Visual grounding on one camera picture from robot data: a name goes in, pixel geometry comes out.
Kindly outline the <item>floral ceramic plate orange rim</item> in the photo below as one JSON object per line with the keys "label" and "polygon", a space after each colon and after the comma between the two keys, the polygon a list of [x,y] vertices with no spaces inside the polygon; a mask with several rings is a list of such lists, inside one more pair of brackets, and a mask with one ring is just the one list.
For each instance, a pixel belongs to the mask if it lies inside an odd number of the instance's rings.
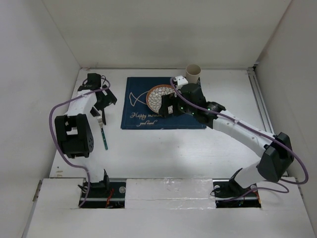
{"label": "floral ceramic plate orange rim", "polygon": [[159,109],[161,108],[161,98],[164,95],[169,95],[173,93],[174,90],[170,85],[157,85],[150,89],[146,95],[146,103],[147,106],[155,113],[159,113]]}

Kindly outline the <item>blue cloth placemat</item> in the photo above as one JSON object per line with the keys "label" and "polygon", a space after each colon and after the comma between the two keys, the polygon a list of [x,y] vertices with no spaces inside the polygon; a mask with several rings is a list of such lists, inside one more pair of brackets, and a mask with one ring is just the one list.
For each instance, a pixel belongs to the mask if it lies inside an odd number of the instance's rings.
{"label": "blue cloth placemat", "polygon": [[170,85],[169,77],[128,77],[121,120],[121,129],[205,129],[190,115],[163,118],[146,103],[147,92],[157,85]]}

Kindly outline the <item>beige paper cup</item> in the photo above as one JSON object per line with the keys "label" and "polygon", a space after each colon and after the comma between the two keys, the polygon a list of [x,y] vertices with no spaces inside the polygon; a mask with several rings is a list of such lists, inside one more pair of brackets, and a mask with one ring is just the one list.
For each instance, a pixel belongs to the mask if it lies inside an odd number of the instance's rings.
{"label": "beige paper cup", "polygon": [[185,78],[189,83],[197,83],[200,74],[201,74],[201,67],[197,64],[190,64],[185,69]]}

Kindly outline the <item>black table knife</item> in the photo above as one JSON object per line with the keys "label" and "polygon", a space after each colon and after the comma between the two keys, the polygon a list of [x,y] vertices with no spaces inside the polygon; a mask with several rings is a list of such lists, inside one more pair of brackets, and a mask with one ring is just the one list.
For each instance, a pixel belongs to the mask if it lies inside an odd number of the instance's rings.
{"label": "black table knife", "polygon": [[106,115],[105,115],[105,110],[102,110],[102,122],[104,125],[106,125]]}

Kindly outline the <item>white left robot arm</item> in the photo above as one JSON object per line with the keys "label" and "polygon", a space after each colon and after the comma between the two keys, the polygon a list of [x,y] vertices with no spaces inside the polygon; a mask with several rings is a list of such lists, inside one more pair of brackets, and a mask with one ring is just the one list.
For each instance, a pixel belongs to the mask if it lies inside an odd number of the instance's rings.
{"label": "white left robot arm", "polygon": [[80,188],[83,192],[93,190],[101,197],[109,194],[110,182],[93,153],[96,137],[92,128],[106,125],[105,108],[116,102],[106,77],[89,73],[76,97],[68,102],[68,111],[51,121],[56,132],[54,142],[63,159],[70,166],[86,172],[86,183]]}

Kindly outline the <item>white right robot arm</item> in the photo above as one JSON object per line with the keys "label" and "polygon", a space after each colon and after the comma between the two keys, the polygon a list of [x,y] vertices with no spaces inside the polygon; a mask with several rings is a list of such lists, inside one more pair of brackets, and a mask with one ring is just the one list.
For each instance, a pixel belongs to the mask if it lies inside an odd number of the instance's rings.
{"label": "white right robot arm", "polygon": [[206,101],[199,85],[190,83],[184,85],[178,94],[163,95],[159,114],[167,117],[169,107],[172,107],[174,116],[191,115],[199,123],[231,136],[259,156],[258,162],[236,171],[224,186],[234,195],[241,195],[261,181],[278,182],[294,161],[288,151],[291,148],[288,135],[263,132],[239,121],[223,105]]}

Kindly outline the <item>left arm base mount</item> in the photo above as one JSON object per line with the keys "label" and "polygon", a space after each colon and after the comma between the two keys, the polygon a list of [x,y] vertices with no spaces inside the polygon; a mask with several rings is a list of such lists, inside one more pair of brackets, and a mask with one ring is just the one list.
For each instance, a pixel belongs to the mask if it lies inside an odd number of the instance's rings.
{"label": "left arm base mount", "polygon": [[[81,195],[79,205],[85,200],[87,183],[79,186]],[[87,199],[80,208],[87,209],[121,209],[125,207],[126,179],[110,179],[109,190],[91,188]]]}

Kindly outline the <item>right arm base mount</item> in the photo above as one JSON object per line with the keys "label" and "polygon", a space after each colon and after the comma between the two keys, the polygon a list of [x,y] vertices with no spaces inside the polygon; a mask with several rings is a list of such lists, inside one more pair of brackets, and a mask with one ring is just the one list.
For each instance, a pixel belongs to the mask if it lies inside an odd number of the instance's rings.
{"label": "right arm base mount", "polygon": [[215,179],[212,181],[210,197],[215,199],[216,208],[261,208],[257,186],[253,184],[248,188],[229,186],[228,179]]}

